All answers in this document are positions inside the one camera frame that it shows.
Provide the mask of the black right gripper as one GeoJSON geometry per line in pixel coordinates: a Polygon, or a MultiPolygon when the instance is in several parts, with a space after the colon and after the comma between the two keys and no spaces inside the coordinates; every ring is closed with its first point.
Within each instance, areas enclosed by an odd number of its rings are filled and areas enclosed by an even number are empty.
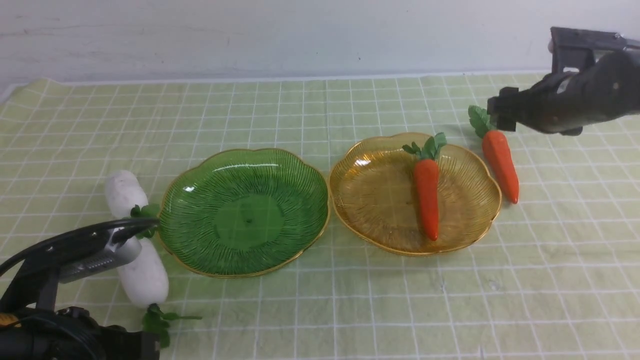
{"type": "Polygon", "coordinates": [[[578,136],[583,128],[640,110],[638,51],[615,51],[584,71],[549,73],[528,89],[503,87],[487,100],[489,124],[501,132],[517,125],[547,135],[578,136]]]}

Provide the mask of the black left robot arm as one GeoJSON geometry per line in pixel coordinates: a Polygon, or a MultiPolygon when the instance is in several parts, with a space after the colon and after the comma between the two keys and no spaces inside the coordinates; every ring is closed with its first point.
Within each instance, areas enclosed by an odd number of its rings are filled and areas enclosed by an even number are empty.
{"type": "Polygon", "coordinates": [[[86,309],[1,313],[3,360],[158,360],[160,337],[99,325],[86,309]]]}

